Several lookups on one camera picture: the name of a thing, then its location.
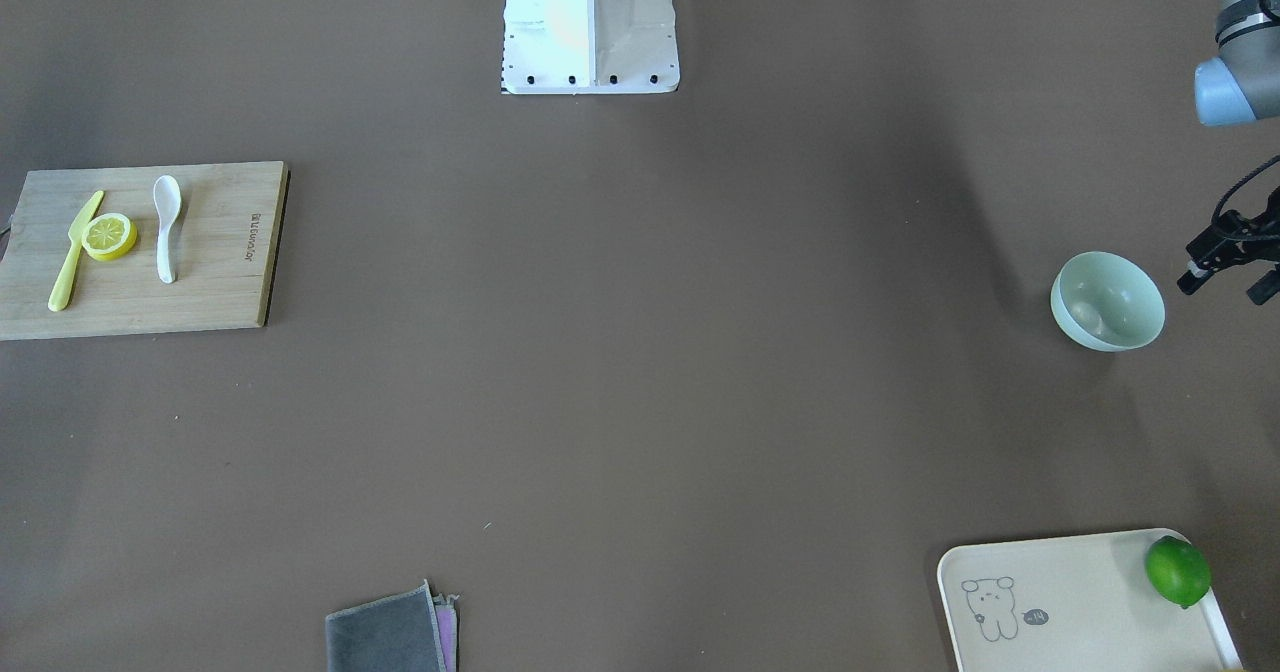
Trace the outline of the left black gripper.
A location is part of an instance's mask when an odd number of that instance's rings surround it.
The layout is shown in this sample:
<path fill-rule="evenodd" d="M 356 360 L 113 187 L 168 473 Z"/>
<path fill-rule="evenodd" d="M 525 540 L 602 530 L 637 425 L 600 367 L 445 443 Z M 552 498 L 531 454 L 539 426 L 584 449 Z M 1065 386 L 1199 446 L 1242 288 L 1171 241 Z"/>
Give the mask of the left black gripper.
<path fill-rule="evenodd" d="M 1268 195 L 1266 207 L 1254 218 L 1229 210 L 1221 212 L 1187 244 L 1189 262 L 1179 276 L 1183 294 L 1196 294 L 1211 276 L 1249 262 L 1279 262 L 1279 189 Z M 1272 268 L 1249 285 L 1245 294 L 1254 306 L 1263 306 L 1280 293 L 1280 268 Z"/>

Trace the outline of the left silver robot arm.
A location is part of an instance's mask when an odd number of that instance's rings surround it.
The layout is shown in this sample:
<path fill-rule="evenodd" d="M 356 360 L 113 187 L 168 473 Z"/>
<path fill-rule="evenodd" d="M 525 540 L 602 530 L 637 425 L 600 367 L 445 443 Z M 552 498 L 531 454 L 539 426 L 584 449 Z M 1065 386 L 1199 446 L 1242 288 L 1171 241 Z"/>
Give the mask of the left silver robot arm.
<path fill-rule="evenodd" d="M 1194 74 L 1198 120 L 1207 128 L 1244 125 L 1279 115 L 1279 0 L 1220 0 L 1213 26 L 1219 52 L 1199 63 Z M 1248 172 L 1215 204 L 1210 224 L 1187 244 L 1189 261 L 1178 285 L 1193 294 L 1226 268 L 1266 262 L 1268 271 L 1247 291 L 1256 306 L 1275 298 L 1279 289 L 1277 192 L 1254 216 L 1228 204 L 1244 186 L 1277 169 L 1268 157 Z"/>

